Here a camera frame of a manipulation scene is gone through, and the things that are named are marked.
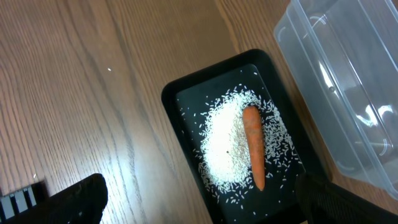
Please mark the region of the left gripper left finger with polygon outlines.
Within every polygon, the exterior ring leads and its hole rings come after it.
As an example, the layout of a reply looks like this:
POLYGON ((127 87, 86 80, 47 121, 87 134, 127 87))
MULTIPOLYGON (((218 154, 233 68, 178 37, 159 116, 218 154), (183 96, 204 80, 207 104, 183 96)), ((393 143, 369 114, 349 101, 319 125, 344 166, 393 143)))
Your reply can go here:
POLYGON ((101 222, 108 202, 104 177, 95 173, 50 196, 35 208, 40 215, 37 223, 101 222))

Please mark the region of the white rice pile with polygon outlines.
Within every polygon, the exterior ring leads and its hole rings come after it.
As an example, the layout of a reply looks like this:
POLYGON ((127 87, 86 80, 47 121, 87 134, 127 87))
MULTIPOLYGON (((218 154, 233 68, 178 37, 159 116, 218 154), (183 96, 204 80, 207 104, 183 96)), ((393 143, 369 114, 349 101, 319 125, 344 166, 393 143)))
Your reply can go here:
POLYGON ((255 185, 243 125, 243 109, 248 106, 255 106, 261 115, 266 182, 272 175, 266 164, 275 161, 287 165, 281 156, 294 148, 279 110, 271 101, 261 99, 247 88, 217 98, 206 113, 205 127, 200 131, 203 139, 199 152, 203 154, 203 161, 199 169, 206 187, 216 187, 221 194, 232 192, 235 187, 255 185))

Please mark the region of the orange carrot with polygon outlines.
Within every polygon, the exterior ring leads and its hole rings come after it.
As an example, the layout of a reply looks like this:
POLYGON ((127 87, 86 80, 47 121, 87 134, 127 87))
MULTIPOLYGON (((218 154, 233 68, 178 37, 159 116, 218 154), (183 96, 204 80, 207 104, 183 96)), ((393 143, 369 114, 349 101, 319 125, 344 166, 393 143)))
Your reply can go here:
POLYGON ((260 191, 263 191, 266 185, 264 133, 262 131, 261 115, 255 106, 248 106, 243 109, 243 124, 254 183, 260 191))

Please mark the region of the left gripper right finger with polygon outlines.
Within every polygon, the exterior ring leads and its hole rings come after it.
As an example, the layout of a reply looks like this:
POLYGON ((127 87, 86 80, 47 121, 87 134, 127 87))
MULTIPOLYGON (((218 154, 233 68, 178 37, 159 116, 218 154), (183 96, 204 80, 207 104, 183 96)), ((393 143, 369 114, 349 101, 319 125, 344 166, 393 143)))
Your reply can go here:
POLYGON ((295 194, 309 223, 397 224, 397 215, 313 175, 297 177, 295 194))

